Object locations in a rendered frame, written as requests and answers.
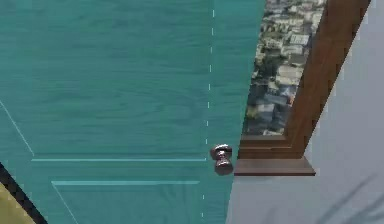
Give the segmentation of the brown framed window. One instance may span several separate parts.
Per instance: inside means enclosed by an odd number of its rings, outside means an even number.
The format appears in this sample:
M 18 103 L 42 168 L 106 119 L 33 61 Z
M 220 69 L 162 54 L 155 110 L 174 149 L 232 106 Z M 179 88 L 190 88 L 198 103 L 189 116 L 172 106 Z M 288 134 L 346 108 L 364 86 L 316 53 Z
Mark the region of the brown framed window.
M 284 134 L 243 136 L 236 176 L 314 176 L 304 156 L 371 0 L 327 0 Z

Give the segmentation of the teal room door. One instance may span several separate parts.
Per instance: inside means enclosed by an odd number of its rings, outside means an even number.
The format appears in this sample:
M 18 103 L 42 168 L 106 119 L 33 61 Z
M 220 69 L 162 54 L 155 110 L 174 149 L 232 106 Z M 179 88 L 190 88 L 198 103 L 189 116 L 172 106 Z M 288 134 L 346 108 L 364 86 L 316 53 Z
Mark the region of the teal room door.
M 48 224 L 226 224 L 265 0 L 0 0 L 0 163 Z

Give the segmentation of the silver round door knob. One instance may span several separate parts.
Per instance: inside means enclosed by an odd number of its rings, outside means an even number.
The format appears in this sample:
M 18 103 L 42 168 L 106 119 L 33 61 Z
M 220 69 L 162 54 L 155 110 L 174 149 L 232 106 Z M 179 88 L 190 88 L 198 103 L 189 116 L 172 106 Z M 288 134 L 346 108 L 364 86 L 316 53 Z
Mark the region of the silver round door knob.
M 229 175 L 233 172 L 231 162 L 232 148 L 227 144 L 218 144 L 210 150 L 211 158 L 215 161 L 214 169 L 218 175 Z

